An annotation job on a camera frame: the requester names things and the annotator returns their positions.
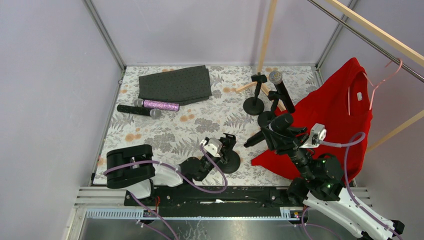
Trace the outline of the black mic stand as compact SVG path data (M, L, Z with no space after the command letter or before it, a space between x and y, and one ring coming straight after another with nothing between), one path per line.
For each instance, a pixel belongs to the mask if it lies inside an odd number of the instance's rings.
M272 101L270 111L264 111L258 116L258 125L260 127L266 127L275 117L275 111L278 108L278 103L281 99L281 95L277 91L270 91L268 93L268 100Z
M259 99L259 94L261 92L262 84L266 83L268 80L265 75L258 72L257 74L251 76L251 81L253 83L256 83L254 96L247 98L243 102L243 110L248 115L258 116L265 109L264 102L261 99Z
M219 151L221 158L218 162L218 166L225 174L232 174L239 169L241 158L238 153L234 151L234 147L237 143L236 136L229 133L224 133L224 135L225 137L219 139L222 143L222 147Z

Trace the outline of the black microphone silver grille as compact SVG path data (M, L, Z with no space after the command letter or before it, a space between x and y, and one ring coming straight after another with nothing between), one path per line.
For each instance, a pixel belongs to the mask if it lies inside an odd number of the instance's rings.
M283 97L283 104L285 109L293 114L295 112L295 105L289 95L289 92L283 82L283 74L278 70L273 70L269 73L269 81L274 84L276 91Z

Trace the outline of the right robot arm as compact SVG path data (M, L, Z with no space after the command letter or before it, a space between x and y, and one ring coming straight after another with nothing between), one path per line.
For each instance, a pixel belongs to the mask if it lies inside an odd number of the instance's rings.
M391 240L400 238L405 225L377 214L355 196L349 187L347 171L332 154L313 159L309 148L324 143L326 129L315 124L310 133L306 128L288 127L282 132L270 126L260 131L270 150L289 156L300 172L287 189L288 198L331 218L358 240Z

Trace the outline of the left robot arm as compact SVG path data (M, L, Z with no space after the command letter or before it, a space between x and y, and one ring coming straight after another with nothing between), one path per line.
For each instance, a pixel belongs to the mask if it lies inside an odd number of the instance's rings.
M234 151L237 138L226 133L220 139L203 139L200 144L202 157L189 157L178 165L171 165L154 159L153 148L149 144L111 150L106 155L106 186L109 189L125 189L137 199L148 198L156 184L177 187L183 183L200 189L195 182L203 181L213 170L223 177L224 187L220 190L202 192L222 193L227 185L227 174L236 172L241 164L240 156Z

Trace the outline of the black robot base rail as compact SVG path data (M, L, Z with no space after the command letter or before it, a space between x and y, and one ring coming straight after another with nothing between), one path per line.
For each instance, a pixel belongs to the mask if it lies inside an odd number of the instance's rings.
M158 185L151 196L139 201L169 218L271 218L282 217L289 210L291 217L306 206L292 202L286 187L229 186L224 192L212 194L218 186L207 186L206 192L188 184L177 187Z

